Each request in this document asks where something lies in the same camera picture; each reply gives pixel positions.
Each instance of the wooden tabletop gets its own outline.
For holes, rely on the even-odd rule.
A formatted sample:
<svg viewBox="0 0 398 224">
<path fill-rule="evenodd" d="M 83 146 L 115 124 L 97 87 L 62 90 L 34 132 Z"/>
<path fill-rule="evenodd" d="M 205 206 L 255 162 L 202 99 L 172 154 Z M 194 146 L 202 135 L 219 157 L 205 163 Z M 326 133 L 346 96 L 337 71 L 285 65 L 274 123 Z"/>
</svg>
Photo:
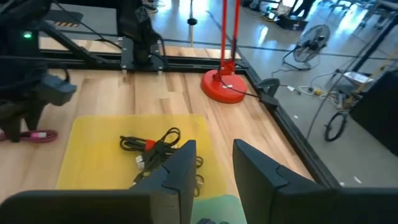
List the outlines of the wooden tabletop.
<svg viewBox="0 0 398 224">
<path fill-rule="evenodd" d="M 49 38 L 44 49 L 63 49 Z M 119 52 L 112 45 L 77 40 L 94 52 Z M 167 46 L 168 55 L 220 57 L 220 50 Z M 63 75 L 61 70 L 52 74 Z M 0 142 L 0 202 L 23 190 L 54 189 L 75 118 L 112 114 L 202 114 L 229 194 L 238 195 L 233 174 L 232 143 L 240 138 L 263 153 L 312 179 L 272 116 L 257 99 L 245 97 L 235 105 L 209 99 L 200 88 L 201 74 L 128 74 L 119 71 L 70 70 L 78 86 L 72 100 L 46 106 L 39 129 L 55 129 L 58 139 L 47 144 Z"/>
</svg>

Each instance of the concrete floor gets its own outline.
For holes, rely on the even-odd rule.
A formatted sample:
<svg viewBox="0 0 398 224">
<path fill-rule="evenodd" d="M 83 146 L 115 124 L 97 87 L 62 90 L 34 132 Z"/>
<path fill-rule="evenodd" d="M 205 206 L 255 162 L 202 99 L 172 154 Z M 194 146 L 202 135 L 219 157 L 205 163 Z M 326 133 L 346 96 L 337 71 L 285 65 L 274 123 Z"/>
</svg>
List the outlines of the concrete floor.
<svg viewBox="0 0 398 224">
<path fill-rule="evenodd" d="M 221 32 L 218 24 L 221 23 L 222 1 L 194 0 L 193 3 L 194 17 L 198 19 L 194 31 L 194 47 L 219 48 Z M 187 19 L 190 0 L 161 0 L 158 4 L 158 13 L 151 15 L 154 29 L 168 40 L 167 45 L 188 46 Z M 109 34 L 107 37 L 116 40 L 114 9 L 82 6 L 66 6 L 66 8 L 83 13 L 85 15 L 83 22 L 97 32 Z M 228 1 L 228 10 L 228 35 L 231 36 L 234 0 Z M 241 8 L 240 10 L 239 49 L 261 78 L 270 78 L 271 71 L 280 67 L 282 57 L 294 48 L 302 33 L 282 30 L 275 24 L 262 20 L 254 13 L 249 9 Z M 275 77 L 280 78 L 283 84 L 298 88 L 302 85 L 308 86 L 310 80 L 317 75 L 331 73 L 336 68 L 342 68 L 341 66 L 347 60 L 353 59 L 353 56 L 361 48 L 368 45 L 373 35 L 380 32 L 373 27 L 377 16 L 373 16 L 364 29 L 357 28 L 365 13 L 366 10 L 360 6 L 353 6 L 351 11 L 344 15 L 340 9 L 331 12 L 328 4 L 317 6 L 316 2 L 308 17 L 309 23 L 306 29 L 326 24 L 331 30 L 328 46 L 319 58 L 319 66 L 308 72 L 279 72 L 275 74 Z M 66 30 L 88 32 L 82 26 Z M 378 50 L 373 53 L 372 59 L 366 62 L 361 69 L 362 72 L 372 73 L 383 64 L 384 58 L 397 46 L 398 40 L 394 38 L 397 34 L 398 30 L 395 28 Z M 67 35 L 75 39 L 97 39 L 95 36 L 82 33 L 67 33 Z M 325 89 L 331 85 L 331 82 L 330 77 L 319 78 L 315 81 Z M 299 96 L 283 87 L 278 90 L 276 97 L 306 136 L 321 99 L 308 95 Z M 346 187 L 397 187 L 398 157 L 390 153 L 352 119 L 349 119 L 346 131 L 340 139 L 334 142 L 323 140 L 324 124 L 327 124 L 336 112 L 336 108 L 330 101 L 327 101 L 309 138 L 310 144 L 332 174 Z"/>
</svg>

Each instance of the pink cable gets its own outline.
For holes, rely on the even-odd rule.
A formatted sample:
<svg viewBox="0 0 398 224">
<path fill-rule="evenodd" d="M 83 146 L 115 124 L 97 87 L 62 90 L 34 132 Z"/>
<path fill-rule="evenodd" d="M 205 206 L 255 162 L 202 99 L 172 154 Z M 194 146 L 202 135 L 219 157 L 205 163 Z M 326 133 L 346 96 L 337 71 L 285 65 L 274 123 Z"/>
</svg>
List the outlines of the pink cable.
<svg viewBox="0 0 398 224">
<path fill-rule="evenodd" d="M 52 142 L 58 136 L 56 130 L 36 130 L 36 131 L 24 131 L 21 132 L 21 141 L 45 143 Z M 9 139 L 5 133 L 0 133 L 0 141 Z"/>
</svg>

